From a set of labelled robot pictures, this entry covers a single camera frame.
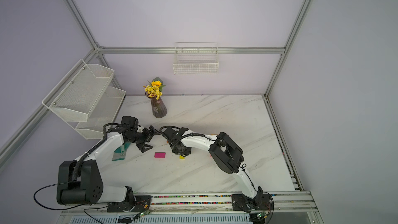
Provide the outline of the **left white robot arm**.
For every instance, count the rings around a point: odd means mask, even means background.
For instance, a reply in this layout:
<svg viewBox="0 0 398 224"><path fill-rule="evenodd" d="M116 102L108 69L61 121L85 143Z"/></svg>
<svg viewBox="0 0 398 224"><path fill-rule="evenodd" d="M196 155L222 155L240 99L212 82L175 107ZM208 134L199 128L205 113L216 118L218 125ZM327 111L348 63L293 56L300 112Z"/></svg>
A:
<svg viewBox="0 0 398 224"><path fill-rule="evenodd" d="M121 146L135 144L141 152L152 149L149 142L160 132L155 127L145 128L138 119L122 117L121 123L106 123L102 127L103 138L83 155L59 166L56 201L65 210L99 203L134 203L130 186L112 186L103 181L100 168L114 151Z"/></svg>

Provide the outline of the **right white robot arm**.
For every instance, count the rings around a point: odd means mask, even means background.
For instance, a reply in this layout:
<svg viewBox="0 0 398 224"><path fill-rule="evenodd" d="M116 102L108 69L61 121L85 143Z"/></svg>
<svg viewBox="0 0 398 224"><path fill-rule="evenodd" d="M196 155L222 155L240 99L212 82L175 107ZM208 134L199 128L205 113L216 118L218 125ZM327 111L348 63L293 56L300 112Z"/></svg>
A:
<svg viewBox="0 0 398 224"><path fill-rule="evenodd" d="M193 148L207 151L220 170L234 177L244 198L244 207L258 209L264 191L251 180L246 171L243 150L225 132L218 135L196 133L188 128L167 125L159 133L168 141L174 154L187 157Z"/></svg>

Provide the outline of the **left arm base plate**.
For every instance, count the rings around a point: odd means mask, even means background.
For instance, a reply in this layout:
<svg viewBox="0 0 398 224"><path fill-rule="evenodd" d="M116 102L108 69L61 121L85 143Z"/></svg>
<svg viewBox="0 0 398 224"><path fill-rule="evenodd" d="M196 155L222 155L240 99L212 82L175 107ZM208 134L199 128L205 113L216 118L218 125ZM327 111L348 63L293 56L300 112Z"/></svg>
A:
<svg viewBox="0 0 398 224"><path fill-rule="evenodd" d="M151 205L152 196L134 196L133 200L124 202L110 203L107 208L108 213L140 213L148 209Z"/></svg>

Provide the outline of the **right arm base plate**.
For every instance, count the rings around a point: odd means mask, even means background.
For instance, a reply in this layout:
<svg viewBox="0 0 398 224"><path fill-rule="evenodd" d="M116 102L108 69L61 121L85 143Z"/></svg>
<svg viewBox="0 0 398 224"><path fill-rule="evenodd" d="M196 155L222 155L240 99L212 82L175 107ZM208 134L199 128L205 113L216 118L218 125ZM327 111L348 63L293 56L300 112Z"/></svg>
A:
<svg viewBox="0 0 398 224"><path fill-rule="evenodd" d="M263 193L261 200L258 201L243 194L233 194L231 199L234 211L273 211L275 206L272 196L266 193Z"/></svg>

